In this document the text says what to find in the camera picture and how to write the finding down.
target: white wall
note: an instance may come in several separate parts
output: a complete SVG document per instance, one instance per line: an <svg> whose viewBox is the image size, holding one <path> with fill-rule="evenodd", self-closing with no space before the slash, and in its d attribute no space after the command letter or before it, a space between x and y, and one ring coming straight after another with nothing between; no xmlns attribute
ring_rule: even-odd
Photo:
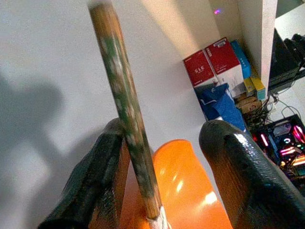
<svg viewBox="0 0 305 229"><path fill-rule="evenodd" d="M212 177L180 51L139 0L113 3L152 148L188 139ZM31 229L117 113L85 0L5 1L0 20L0 228Z"/></svg>

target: stick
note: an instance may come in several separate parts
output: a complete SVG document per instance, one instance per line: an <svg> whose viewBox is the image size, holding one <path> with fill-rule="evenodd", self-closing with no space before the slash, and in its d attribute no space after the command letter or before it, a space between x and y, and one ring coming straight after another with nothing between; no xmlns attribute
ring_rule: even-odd
<svg viewBox="0 0 305 229"><path fill-rule="evenodd" d="M110 3L94 6L90 9L90 14L116 108L125 130L146 215L148 219L156 219L160 214L160 193L119 20Z"/></svg>

